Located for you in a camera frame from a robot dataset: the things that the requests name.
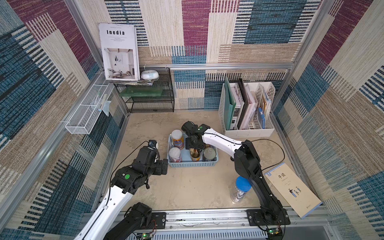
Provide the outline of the oval gold fish tin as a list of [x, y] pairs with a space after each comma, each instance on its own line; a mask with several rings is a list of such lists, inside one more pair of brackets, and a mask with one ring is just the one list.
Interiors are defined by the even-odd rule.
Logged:
[[198, 162], [201, 159], [201, 150], [190, 149], [190, 157], [193, 162]]

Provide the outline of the yellow can white lid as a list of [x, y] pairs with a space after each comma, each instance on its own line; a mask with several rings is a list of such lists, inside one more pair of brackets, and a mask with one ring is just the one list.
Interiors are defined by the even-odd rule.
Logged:
[[185, 146], [184, 136], [181, 130], [173, 130], [171, 133], [173, 146], [182, 150]]

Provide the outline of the dark tomato tin can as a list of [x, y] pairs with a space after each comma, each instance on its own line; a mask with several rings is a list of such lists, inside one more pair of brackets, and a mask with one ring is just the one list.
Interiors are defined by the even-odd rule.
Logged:
[[216, 160], [216, 150], [212, 147], [208, 147], [204, 149], [203, 152], [203, 161], [204, 162], [212, 162]]

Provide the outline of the red label can white lid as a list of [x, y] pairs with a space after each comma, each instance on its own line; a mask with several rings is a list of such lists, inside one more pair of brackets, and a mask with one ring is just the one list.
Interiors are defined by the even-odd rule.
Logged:
[[172, 147], [169, 150], [169, 159], [171, 163], [180, 163], [182, 162], [181, 150], [177, 147]]

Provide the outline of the pink book in organizer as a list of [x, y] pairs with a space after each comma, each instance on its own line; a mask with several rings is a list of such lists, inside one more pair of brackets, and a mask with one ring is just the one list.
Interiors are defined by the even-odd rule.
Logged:
[[247, 94], [249, 97], [249, 106], [248, 106], [248, 110], [247, 110], [247, 113], [245, 116], [245, 120], [242, 124], [242, 130], [246, 130], [249, 128], [249, 122], [250, 122], [251, 117], [253, 115], [253, 112], [255, 110], [255, 104], [256, 104], [252, 89], [250, 89], [248, 84], [246, 84], [245, 87], [246, 87], [246, 91], [247, 91]]

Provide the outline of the white file organizer box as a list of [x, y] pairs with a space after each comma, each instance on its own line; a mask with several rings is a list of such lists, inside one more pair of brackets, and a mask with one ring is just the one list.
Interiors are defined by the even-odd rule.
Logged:
[[270, 116], [275, 96], [271, 82], [230, 83], [225, 80], [219, 118], [223, 134], [230, 138], [270, 137], [274, 131]]

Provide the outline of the black binder in organizer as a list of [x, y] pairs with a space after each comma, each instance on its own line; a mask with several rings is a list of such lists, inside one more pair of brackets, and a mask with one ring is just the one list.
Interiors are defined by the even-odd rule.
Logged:
[[249, 106], [249, 97], [248, 97], [248, 94], [246, 91], [244, 81], [242, 79], [238, 80], [238, 86], [239, 86], [239, 90], [240, 90], [241, 97], [242, 97], [242, 111], [241, 111], [240, 119], [238, 122], [238, 130], [241, 130], [242, 124], [245, 120], [245, 116], [246, 116], [248, 106]]

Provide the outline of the clear tube blue lid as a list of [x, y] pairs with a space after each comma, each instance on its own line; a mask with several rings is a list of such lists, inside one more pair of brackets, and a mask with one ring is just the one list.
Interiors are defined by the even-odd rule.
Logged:
[[235, 185], [231, 190], [231, 200], [233, 203], [239, 203], [245, 195], [251, 190], [252, 185], [249, 180], [243, 177], [237, 177]]

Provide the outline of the blue book in organizer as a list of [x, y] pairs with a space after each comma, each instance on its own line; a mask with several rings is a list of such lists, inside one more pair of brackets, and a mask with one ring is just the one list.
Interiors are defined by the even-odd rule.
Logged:
[[266, 127], [266, 118], [262, 108], [258, 108], [258, 121], [262, 129]]

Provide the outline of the white round device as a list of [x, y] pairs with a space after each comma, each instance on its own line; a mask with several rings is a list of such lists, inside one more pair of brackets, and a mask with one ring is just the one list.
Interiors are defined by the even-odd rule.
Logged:
[[143, 80], [149, 81], [149, 80], [157, 80], [160, 77], [159, 73], [156, 70], [144, 70], [141, 73], [141, 78]]

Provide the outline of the tan booklet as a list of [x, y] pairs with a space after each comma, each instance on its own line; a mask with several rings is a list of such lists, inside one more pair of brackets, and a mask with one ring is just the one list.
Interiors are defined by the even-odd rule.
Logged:
[[281, 163], [266, 172], [265, 177], [301, 219], [323, 203], [286, 163]]

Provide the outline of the white Inedia magazine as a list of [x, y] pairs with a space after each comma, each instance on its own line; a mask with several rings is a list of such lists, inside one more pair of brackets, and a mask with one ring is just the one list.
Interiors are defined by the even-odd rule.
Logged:
[[105, 77], [108, 81], [140, 80], [137, 29], [127, 24], [99, 24]]

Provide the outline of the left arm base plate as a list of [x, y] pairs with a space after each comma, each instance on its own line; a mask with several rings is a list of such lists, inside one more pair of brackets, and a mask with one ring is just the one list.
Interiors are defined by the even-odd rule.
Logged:
[[127, 227], [135, 227], [134, 230], [163, 230], [166, 227], [167, 213], [152, 212], [150, 217], [133, 218], [126, 216], [123, 221]]

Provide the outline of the aluminium front rail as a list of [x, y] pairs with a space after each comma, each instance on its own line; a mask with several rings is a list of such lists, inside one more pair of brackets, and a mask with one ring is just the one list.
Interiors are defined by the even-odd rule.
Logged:
[[[327, 210], [320, 206], [301, 219], [286, 207], [290, 225], [285, 227], [285, 240], [340, 240]], [[250, 226], [246, 208], [166, 211], [159, 221], [154, 240], [265, 240], [265, 227]]]

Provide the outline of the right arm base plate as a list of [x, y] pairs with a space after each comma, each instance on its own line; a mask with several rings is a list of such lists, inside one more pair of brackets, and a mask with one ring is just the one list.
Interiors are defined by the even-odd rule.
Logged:
[[290, 225], [291, 221], [285, 209], [278, 209], [275, 212], [265, 209], [246, 210], [250, 226], [278, 226]]

